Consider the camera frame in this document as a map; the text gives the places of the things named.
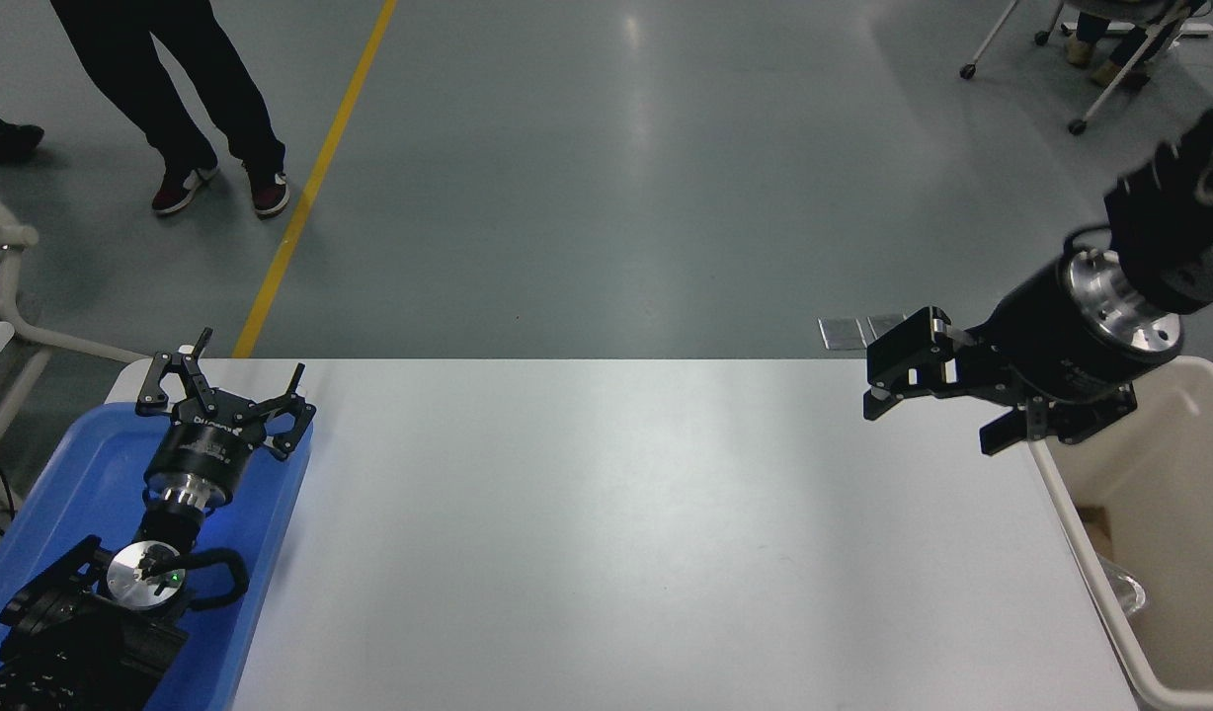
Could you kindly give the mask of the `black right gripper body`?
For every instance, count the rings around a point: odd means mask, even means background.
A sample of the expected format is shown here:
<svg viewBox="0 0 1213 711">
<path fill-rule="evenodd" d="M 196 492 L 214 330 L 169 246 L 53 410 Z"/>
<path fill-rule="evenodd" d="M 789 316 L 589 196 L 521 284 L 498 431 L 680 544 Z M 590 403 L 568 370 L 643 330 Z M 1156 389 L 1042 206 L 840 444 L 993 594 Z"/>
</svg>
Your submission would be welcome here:
<svg viewBox="0 0 1213 711">
<path fill-rule="evenodd" d="M 1163 312 L 1116 257 L 1059 257 L 1000 301 L 976 337 L 1055 402 L 1097 402 L 1163 364 Z"/>
</svg>

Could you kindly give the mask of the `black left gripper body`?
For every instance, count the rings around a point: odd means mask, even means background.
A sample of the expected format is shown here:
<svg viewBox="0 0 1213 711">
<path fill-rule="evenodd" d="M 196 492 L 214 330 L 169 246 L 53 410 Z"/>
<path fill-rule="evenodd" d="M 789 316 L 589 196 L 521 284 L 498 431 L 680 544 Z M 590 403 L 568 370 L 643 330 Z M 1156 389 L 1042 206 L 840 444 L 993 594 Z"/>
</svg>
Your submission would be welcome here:
<svg viewBox="0 0 1213 711">
<path fill-rule="evenodd" d="M 210 406 L 200 396 L 173 405 L 172 423 L 147 465 L 150 493 L 190 482 L 204 482 L 213 497 L 232 497 L 239 490 L 254 451 L 264 442 L 272 410 L 223 389 L 210 396 Z"/>
</svg>

